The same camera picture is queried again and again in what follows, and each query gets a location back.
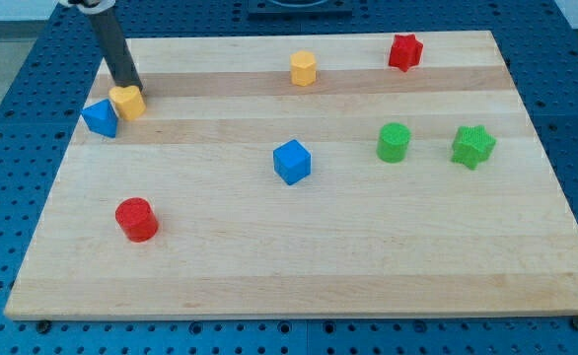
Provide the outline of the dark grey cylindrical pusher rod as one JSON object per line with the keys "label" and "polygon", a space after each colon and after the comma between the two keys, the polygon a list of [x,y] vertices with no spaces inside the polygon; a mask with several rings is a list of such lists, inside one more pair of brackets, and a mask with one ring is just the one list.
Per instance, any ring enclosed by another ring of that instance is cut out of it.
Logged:
{"label": "dark grey cylindrical pusher rod", "polygon": [[106,10],[82,10],[87,16],[114,83],[119,87],[143,84],[128,48],[114,6]]}

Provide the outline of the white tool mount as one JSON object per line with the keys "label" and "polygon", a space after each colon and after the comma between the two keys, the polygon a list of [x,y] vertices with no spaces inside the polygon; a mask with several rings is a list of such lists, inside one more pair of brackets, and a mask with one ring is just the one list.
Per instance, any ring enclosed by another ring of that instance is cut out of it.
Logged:
{"label": "white tool mount", "polygon": [[59,0],[65,7],[78,6],[81,10],[106,10],[115,5],[115,0]]}

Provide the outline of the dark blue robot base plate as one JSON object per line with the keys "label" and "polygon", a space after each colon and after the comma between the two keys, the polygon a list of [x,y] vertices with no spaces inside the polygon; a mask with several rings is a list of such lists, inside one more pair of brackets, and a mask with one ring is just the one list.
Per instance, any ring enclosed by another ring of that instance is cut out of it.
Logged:
{"label": "dark blue robot base plate", "polygon": [[271,16],[350,15],[353,0],[247,0],[250,18]]}

